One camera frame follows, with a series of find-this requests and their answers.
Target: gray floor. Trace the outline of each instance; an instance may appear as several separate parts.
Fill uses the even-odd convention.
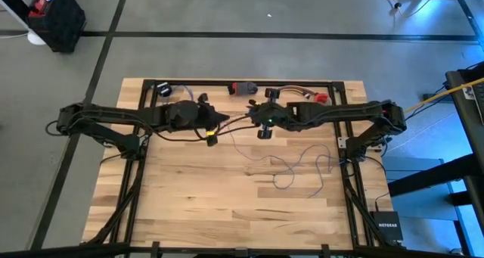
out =
[[[118,0],[78,2],[87,30],[108,29]],[[484,20],[482,0],[468,2]],[[19,28],[0,14],[0,29]],[[386,0],[127,0],[118,30],[473,35],[456,0],[432,0],[410,19],[391,15]],[[74,54],[64,55],[25,38],[0,40],[0,251],[28,244],[66,141],[48,137],[43,126],[60,107],[82,100],[103,41],[82,38]],[[115,38],[94,102],[114,105],[125,77],[249,77],[358,79],[369,99],[410,107],[437,90],[446,71],[483,58],[476,43],[461,42]],[[452,160],[468,153],[454,112],[438,105],[415,117],[388,155]],[[81,139],[46,247],[79,243],[102,153]]]

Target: floor tile line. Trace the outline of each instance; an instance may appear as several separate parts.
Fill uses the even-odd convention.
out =
[[[121,18],[121,14],[123,13],[125,3],[126,0],[119,0],[118,2],[116,11],[111,21],[109,32],[104,40],[101,53],[99,54],[98,62],[96,63],[91,81],[89,82],[88,89],[85,93],[83,101],[84,104],[90,104],[92,102],[96,87],[99,82],[99,78],[101,77],[102,70],[107,59],[107,55],[109,54],[111,42],[113,41],[113,33],[114,31],[116,31],[119,19]],[[47,201],[44,203],[44,207],[39,212],[40,217],[38,218],[39,221],[36,230],[33,231],[33,235],[31,235],[32,244],[30,246],[30,250],[42,249],[42,245],[44,244],[45,237],[47,236],[48,228],[54,216],[57,203],[59,201],[59,198],[61,197],[62,188],[67,178],[70,164],[72,163],[78,143],[79,135],[73,135],[67,141],[66,149],[62,154],[60,166],[54,179],[54,184],[52,185],[50,194],[48,194]]]

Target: black floor stripe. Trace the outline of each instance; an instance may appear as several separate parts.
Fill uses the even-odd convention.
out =
[[[94,93],[99,83],[99,78],[101,77],[102,70],[104,68],[104,63],[106,62],[107,54],[109,53],[111,42],[113,41],[113,34],[118,27],[119,19],[121,18],[125,4],[126,0],[119,0],[118,2],[118,6],[114,12],[113,21],[109,27],[106,40],[104,41],[103,48],[101,49],[98,62],[96,63],[96,67],[94,69],[94,73],[92,74],[91,82],[89,83],[88,90],[85,93],[84,104],[90,104],[92,102]]]
[[[0,30],[0,36],[24,34],[24,30]],[[331,33],[258,33],[258,32],[149,32],[149,31],[83,31],[83,37],[117,38],[241,38],[241,39],[332,39],[375,41],[451,41],[478,42],[474,35],[385,35]]]
[[[0,36],[18,36],[23,35],[29,31],[27,30],[0,30]]]
[[[479,25],[476,22],[476,19],[472,15],[472,12],[470,12],[469,6],[467,6],[467,3],[465,0],[458,0],[459,5],[461,5],[462,11],[466,15],[467,20],[469,21],[470,27],[472,27],[472,30],[476,34],[476,39],[477,42],[481,45],[481,48],[484,51],[484,35],[482,34],[482,30],[479,28]]]
[[[121,13],[123,12],[125,3],[126,0],[119,0],[118,2],[116,12],[114,13],[114,17],[109,28],[109,33],[106,35],[106,39],[104,40],[104,44],[101,49],[101,53],[99,54],[98,62],[96,63],[96,67],[92,74],[91,82],[89,83],[88,89],[85,93],[84,104],[90,104],[92,102],[92,98],[94,97],[95,89],[98,85],[104,63],[106,62],[107,54],[109,53],[111,42],[113,41],[113,33],[118,26],[119,19],[121,18]],[[42,249],[42,245],[45,241],[45,236],[48,232],[48,227],[50,226],[52,217],[54,216],[59,197],[61,196],[62,187],[64,186],[67,173],[69,172],[70,164],[73,160],[78,143],[79,135],[72,136],[67,142],[67,147],[63,153],[58,174],[55,178],[54,185],[48,197],[44,211],[42,212],[42,217],[39,221],[39,225],[33,237],[30,250]]]

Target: black box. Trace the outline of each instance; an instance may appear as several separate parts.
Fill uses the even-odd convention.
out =
[[[371,212],[378,229],[388,241],[403,241],[402,227],[397,212]]]
[[[29,28],[54,52],[73,52],[84,30],[85,13],[76,0],[32,0]]]

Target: blue cable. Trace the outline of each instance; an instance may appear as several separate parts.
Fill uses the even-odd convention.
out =
[[[177,86],[173,87],[172,93],[175,92],[176,89],[178,89],[178,87],[180,87],[180,86],[187,90],[188,94],[190,95],[190,100],[193,101],[194,100],[194,93],[186,85],[177,85]],[[169,95],[166,97],[166,101],[164,101],[163,104],[168,104],[168,102],[169,102]]]

